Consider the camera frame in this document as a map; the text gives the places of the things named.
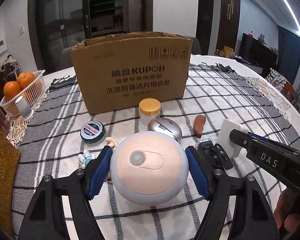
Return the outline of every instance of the yellow lid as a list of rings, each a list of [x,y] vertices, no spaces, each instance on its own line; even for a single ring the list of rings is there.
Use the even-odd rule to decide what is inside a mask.
[[[160,112],[161,104],[157,99],[145,98],[139,103],[139,111],[144,115],[157,115]]]

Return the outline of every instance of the metal bolt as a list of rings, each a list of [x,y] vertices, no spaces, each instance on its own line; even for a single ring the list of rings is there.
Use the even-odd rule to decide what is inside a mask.
[[[84,169],[77,169],[76,171],[75,171],[75,174],[77,174],[77,175],[81,175],[81,174],[83,174],[84,173]]]
[[[252,175],[248,175],[247,178],[248,178],[248,180],[250,180],[250,181],[254,181],[254,180],[256,179],[256,178],[255,178],[254,176],[252,176]]]
[[[43,180],[44,181],[49,181],[51,178],[52,178],[51,175],[46,175],[46,176],[43,177]]]
[[[218,176],[222,175],[222,173],[223,173],[222,170],[220,170],[220,169],[214,169],[213,172],[214,172],[214,174],[216,174]]]

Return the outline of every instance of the cardboard box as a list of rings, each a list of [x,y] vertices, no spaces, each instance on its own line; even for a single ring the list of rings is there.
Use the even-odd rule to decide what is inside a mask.
[[[182,98],[192,40],[143,32],[88,39],[72,50],[72,62],[89,114]]]

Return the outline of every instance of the jar with yellow lid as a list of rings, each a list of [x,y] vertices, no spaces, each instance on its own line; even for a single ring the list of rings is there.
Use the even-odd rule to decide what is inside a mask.
[[[161,104],[157,99],[145,98],[139,103],[140,122],[148,126],[149,122],[160,115]]]

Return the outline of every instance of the pink round device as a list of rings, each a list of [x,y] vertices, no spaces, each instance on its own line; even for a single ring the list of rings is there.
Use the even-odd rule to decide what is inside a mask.
[[[186,184],[185,151],[169,136],[146,131],[123,140],[110,161],[114,187],[140,205],[157,205],[174,198]]]

